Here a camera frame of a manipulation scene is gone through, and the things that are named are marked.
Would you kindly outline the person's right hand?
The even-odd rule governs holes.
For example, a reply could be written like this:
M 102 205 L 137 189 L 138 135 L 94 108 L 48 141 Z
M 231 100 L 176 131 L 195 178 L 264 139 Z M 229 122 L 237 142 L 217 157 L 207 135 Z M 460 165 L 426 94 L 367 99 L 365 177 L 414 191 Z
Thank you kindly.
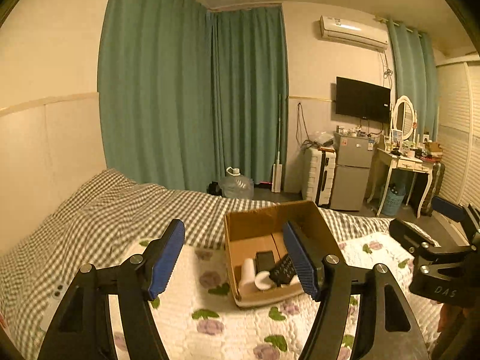
M 463 309 L 459 306 L 442 304 L 437 332 L 443 332 L 456 319 L 457 315 L 462 312 Z

